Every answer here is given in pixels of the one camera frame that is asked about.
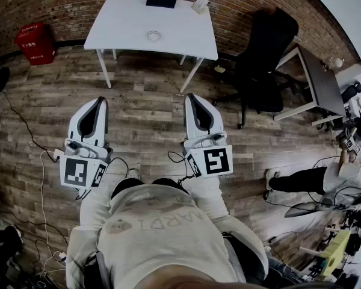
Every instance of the wooden floor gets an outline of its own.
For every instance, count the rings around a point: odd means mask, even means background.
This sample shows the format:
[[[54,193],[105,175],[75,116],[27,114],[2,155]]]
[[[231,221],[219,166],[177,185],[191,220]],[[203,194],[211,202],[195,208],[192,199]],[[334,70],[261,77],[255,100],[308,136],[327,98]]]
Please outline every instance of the wooden floor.
[[[179,59],[176,55],[124,51],[119,52],[118,60],[114,61],[112,53],[106,52],[105,63],[113,85],[108,89],[94,51],[85,51],[82,47],[60,48],[55,61],[49,65],[30,66],[23,56],[5,61],[3,65],[11,70],[5,91],[12,106],[28,122],[35,141],[52,151],[63,147],[71,116],[86,102],[98,96],[106,97],[110,106],[108,140],[114,149],[113,156],[122,157],[130,167],[138,168],[143,181],[150,182],[162,176],[177,180],[185,175],[185,167],[172,163],[167,152],[180,152],[179,143],[185,138],[184,96],[179,94],[179,89],[192,68],[191,59],[183,66],[178,64]],[[230,66],[228,61],[220,61],[220,64]],[[209,101],[234,92],[230,85],[216,79],[214,65],[203,64],[185,92],[193,92]],[[283,98],[285,110],[301,102],[288,90],[283,92]],[[320,158],[335,155],[332,135],[312,127],[309,122],[313,117],[309,113],[275,122],[272,114],[248,110],[246,128],[237,130],[241,118],[239,102],[219,104],[218,109],[228,141],[233,145],[234,173],[220,179],[230,212],[251,227],[262,241],[286,231],[299,232],[315,217],[304,233],[283,235],[273,244],[286,263],[300,267],[306,257],[297,252],[297,248],[301,245],[315,247],[323,235],[323,227],[338,214],[316,213],[284,219],[288,208],[270,205],[262,198],[265,171],[281,167],[282,173],[287,175],[312,167]],[[1,93],[1,210],[12,211],[18,218],[34,223],[44,222],[40,194],[41,151]],[[79,223],[77,192],[60,185],[58,165],[45,154],[43,161],[46,219],[68,240],[71,229]],[[114,162],[104,179],[112,187],[125,172],[123,164]],[[308,200],[308,196],[276,192],[269,200],[292,205]],[[23,254],[17,260],[25,270],[32,270],[38,253],[35,241],[46,240],[45,228],[21,224],[11,214],[0,213],[0,229],[10,223],[16,223],[23,230]],[[51,250],[66,251],[60,234],[53,228],[48,231]],[[50,253],[44,243],[37,245],[39,271]],[[59,268],[53,260],[46,265],[47,271]],[[64,287],[64,271],[51,276]]]

